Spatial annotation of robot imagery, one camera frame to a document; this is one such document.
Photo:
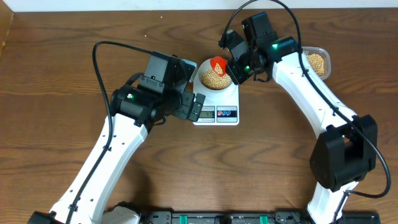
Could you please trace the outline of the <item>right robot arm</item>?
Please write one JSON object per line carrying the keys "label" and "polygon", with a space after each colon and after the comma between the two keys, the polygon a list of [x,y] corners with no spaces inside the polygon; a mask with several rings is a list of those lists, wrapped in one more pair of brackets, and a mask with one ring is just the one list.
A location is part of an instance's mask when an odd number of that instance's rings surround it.
{"label": "right robot arm", "polygon": [[266,13],[242,21],[244,35],[226,29],[219,45],[228,49],[227,74],[235,84],[265,73],[295,101],[317,138],[310,157],[316,178],[307,223],[379,223],[374,213],[343,213],[348,197],[376,166],[377,124],[341,103],[310,66],[293,37],[280,38]]}

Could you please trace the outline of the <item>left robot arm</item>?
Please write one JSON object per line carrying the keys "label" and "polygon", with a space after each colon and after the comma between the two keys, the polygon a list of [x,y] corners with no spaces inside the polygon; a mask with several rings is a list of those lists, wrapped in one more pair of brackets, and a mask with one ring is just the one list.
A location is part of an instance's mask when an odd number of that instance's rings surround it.
{"label": "left robot arm", "polygon": [[186,90],[195,62],[151,52],[144,73],[114,91],[101,135],[77,177],[48,213],[29,223],[139,223],[141,214],[122,205],[105,210],[124,168],[153,125],[168,115],[197,121],[204,95]]}

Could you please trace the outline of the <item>red plastic measuring scoop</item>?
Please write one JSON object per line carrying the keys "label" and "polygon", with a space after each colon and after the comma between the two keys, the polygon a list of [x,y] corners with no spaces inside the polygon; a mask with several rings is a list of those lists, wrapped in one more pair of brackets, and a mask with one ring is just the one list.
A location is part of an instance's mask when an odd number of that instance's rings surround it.
{"label": "red plastic measuring scoop", "polygon": [[215,56],[210,59],[210,65],[219,77],[224,77],[226,75],[225,69],[227,64],[227,61],[220,56]]}

